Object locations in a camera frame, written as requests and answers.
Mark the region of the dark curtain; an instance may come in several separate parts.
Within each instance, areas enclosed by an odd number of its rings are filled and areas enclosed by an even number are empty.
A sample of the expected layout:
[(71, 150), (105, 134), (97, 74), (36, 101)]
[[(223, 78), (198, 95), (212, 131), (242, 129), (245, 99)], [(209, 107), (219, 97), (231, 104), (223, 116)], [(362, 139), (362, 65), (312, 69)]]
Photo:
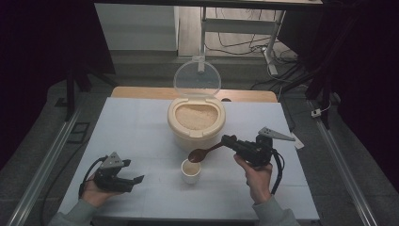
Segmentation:
[(39, 116), (48, 89), (73, 72), (113, 73), (97, 0), (0, 0), (0, 170)]
[(338, 112), (399, 192), (399, 0), (323, 0), (323, 11), (288, 11), (279, 40), (309, 71), (356, 18), (329, 70)]

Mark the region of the black metal stand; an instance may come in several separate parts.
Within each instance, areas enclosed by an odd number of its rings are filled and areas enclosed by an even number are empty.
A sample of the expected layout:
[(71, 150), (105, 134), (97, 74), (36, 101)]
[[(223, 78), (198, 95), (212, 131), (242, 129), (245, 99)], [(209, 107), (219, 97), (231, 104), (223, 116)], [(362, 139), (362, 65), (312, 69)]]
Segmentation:
[(109, 76), (98, 72), (87, 64), (68, 69), (66, 71), (66, 97), (59, 98), (56, 102), (56, 107), (66, 108), (65, 121), (69, 121), (77, 109), (75, 106), (75, 87), (80, 88), (83, 92), (91, 91), (92, 85), (88, 78), (89, 75), (94, 75), (112, 88), (119, 85)]

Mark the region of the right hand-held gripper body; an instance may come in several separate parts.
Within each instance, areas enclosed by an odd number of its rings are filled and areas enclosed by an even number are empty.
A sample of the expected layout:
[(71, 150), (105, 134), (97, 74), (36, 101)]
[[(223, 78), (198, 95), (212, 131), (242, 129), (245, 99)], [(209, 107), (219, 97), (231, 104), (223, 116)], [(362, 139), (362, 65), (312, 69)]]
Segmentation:
[(271, 158), (274, 157), (277, 165), (281, 168), (280, 154), (273, 147), (274, 139), (295, 141), (293, 137), (264, 127), (258, 132), (255, 141), (242, 141), (235, 138), (231, 148), (253, 167), (266, 166), (270, 163)]

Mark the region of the white table cover sheet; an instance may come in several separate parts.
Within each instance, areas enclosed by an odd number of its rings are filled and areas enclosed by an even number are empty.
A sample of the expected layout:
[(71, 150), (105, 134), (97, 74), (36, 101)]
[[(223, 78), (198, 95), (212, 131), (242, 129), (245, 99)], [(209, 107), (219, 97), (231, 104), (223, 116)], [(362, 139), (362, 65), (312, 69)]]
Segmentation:
[[(108, 98), (58, 211), (67, 213), (77, 203), (79, 185), (89, 166), (116, 152), (120, 158), (132, 160), (119, 177), (145, 177), (131, 193), (109, 199), (99, 217), (257, 220), (244, 172), (233, 160), (232, 150), (223, 147), (209, 153), (201, 162), (199, 181), (194, 185), (183, 181), (181, 164), (191, 151), (177, 146), (168, 126), (170, 102)], [(279, 103), (223, 105), (227, 119), (217, 140), (221, 135), (236, 135), (252, 141), (264, 126), (289, 134)], [(282, 208), (291, 208), (298, 220), (319, 219), (294, 143), (274, 140), (273, 144), (285, 160), (276, 200)]]

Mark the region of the clear round container lid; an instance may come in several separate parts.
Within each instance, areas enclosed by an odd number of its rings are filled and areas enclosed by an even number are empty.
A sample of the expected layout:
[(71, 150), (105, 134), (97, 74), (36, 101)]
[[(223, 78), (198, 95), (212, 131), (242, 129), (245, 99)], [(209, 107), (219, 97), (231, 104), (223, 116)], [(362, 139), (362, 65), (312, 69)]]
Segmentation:
[(212, 64), (191, 60), (177, 70), (173, 86), (181, 95), (214, 96), (221, 89), (221, 77)]

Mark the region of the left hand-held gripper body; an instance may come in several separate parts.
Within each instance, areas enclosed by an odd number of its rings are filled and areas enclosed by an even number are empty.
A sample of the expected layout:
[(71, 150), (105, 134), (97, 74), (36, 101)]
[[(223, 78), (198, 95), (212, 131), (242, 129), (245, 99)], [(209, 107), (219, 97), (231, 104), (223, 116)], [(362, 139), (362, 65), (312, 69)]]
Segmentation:
[(116, 152), (105, 158), (101, 166), (95, 171), (93, 181), (99, 189), (111, 192), (131, 192), (133, 180), (123, 179), (118, 176), (122, 168), (125, 168), (122, 159)]

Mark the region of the person's left hand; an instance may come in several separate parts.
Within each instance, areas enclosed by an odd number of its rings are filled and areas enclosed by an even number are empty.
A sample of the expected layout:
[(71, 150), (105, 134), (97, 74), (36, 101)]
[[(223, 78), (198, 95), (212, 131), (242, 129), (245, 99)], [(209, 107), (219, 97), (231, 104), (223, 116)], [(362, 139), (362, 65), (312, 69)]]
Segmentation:
[(94, 175), (91, 175), (85, 182), (81, 199), (99, 208), (111, 197), (117, 196), (119, 192), (104, 191), (97, 187), (93, 181)]

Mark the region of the white paper tag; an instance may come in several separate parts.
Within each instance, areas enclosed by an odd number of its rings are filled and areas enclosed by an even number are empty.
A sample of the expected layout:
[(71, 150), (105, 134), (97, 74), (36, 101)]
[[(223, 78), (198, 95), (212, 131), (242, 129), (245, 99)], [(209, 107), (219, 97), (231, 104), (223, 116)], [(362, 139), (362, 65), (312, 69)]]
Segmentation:
[(295, 140), (295, 148), (297, 150), (301, 150), (305, 147), (304, 143), (294, 133), (292, 133), (291, 136)]

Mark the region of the metal floor rail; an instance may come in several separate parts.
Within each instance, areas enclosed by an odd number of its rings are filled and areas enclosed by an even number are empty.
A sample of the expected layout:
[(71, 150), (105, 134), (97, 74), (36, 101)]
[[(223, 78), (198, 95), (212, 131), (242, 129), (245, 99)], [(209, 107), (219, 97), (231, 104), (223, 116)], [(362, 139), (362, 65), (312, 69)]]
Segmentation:
[(75, 110), (69, 114), (68, 119), (62, 123), (60, 130), (56, 133), (56, 138), (50, 148), (46, 151), (46, 155), (40, 161), (39, 168), (30, 180), (26, 191), (15, 207), (6, 226), (24, 226), (27, 217), (29, 216), (65, 143), (67, 142), (68, 136), (70, 135), (81, 110), (82, 107), (80, 105), (77, 106)]
[(345, 158), (341, 152), (332, 133), (324, 126), (321, 116), (316, 116), (314, 110), (311, 111), (311, 117), (316, 121), (317, 127), (321, 133), (328, 151), (335, 163), (337, 171), (340, 173), (346, 190), (356, 207), (359, 217), (364, 226), (379, 226), (375, 214), (367, 202), (362, 190), (358, 186), (351, 169), (348, 167)]

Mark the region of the uncooked rice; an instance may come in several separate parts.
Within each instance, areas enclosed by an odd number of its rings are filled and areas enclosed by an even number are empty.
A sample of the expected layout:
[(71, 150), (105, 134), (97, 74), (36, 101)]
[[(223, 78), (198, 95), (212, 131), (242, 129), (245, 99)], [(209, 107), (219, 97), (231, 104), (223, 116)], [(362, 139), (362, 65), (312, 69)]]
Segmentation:
[(202, 130), (215, 123), (218, 112), (210, 105), (181, 105), (175, 115), (181, 126), (190, 130)]

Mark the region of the wooden table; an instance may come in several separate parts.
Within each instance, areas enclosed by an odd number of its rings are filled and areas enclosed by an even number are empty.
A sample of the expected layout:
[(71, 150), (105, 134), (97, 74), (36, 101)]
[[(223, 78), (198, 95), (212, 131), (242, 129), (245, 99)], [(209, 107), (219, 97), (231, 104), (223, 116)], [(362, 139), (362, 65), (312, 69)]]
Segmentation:
[[(111, 96), (114, 98), (173, 100), (178, 98), (179, 94), (174, 88), (116, 87)], [(265, 90), (221, 89), (215, 97), (220, 101), (230, 100), (231, 102), (276, 103), (278, 101), (274, 92)]]

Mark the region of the dark red spoon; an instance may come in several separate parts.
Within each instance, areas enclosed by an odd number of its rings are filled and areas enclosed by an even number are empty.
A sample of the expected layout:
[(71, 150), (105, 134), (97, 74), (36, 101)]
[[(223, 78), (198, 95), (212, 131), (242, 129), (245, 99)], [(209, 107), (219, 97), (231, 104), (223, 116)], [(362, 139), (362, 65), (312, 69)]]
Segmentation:
[(199, 162), (201, 162), (202, 160), (205, 159), (206, 155), (209, 152), (211, 152), (211, 151), (213, 151), (213, 150), (215, 150), (217, 148), (220, 148), (222, 146), (223, 146), (223, 144), (221, 142), (219, 142), (216, 145), (214, 145), (214, 146), (212, 146), (211, 148), (208, 148), (208, 149), (196, 149), (196, 150), (192, 151), (189, 154), (187, 159), (191, 163), (199, 163)]

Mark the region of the white cup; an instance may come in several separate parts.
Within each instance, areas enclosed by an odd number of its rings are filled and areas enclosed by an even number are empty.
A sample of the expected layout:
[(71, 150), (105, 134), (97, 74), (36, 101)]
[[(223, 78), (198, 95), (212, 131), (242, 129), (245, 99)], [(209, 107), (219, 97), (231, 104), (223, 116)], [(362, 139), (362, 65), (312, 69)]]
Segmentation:
[(189, 185), (195, 184), (200, 178), (200, 163), (192, 163), (185, 159), (181, 164), (182, 179)]

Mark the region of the person's right hand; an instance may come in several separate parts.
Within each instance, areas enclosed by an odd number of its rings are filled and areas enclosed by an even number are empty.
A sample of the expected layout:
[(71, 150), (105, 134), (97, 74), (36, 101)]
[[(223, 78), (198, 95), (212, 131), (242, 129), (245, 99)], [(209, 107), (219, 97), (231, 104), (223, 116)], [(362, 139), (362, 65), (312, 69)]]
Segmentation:
[(271, 198), (270, 180), (273, 166), (268, 164), (261, 167), (252, 167), (238, 154), (233, 156), (235, 162), (244, 170), (249, 186), (250, 197), (255, 204), (267, 202)]

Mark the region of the cream rice container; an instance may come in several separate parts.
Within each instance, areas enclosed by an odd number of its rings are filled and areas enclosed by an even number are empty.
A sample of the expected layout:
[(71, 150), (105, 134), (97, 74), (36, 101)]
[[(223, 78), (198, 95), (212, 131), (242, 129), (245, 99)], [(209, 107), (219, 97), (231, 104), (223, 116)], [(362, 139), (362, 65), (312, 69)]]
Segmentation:
[[(218, 117), (213, 125), (202, 130), (190, 130), (181, 126), (175, 115), (176, 109), (181, 105), (210, 105), (217, 112)], [(224, 127), (226, 111), (224, 105), (215, 98), (177, 98), (168, 107), (168, 125), (173, 131), (175, 141), (184, 151), (205, 149), (215, 144), (217, 135)]]

